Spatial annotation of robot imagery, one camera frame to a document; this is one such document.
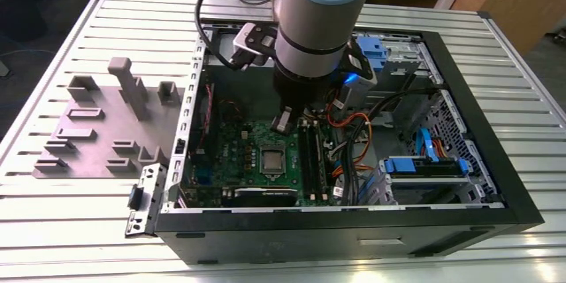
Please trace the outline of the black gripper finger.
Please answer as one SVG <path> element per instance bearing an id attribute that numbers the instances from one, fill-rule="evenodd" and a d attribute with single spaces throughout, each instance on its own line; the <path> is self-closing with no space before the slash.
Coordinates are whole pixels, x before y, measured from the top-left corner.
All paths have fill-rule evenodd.
<path id="1" fill-rule="evenodd" d="M 288 135 L 292 130 L 292 124 L 294 124 L 294 109 L 288 106 L 284 107 L 283 113 L 282 113 L 282 133 L 284 135 Z"/>
<path id="2" fill-rule="evenodd" d="M 287 124 L 290 120 L 290 109 L 286 107 L 278 116 L 275 116 L 274 121 L 271 123 L 271 130 L 280 134 L 288 135 Z"/>

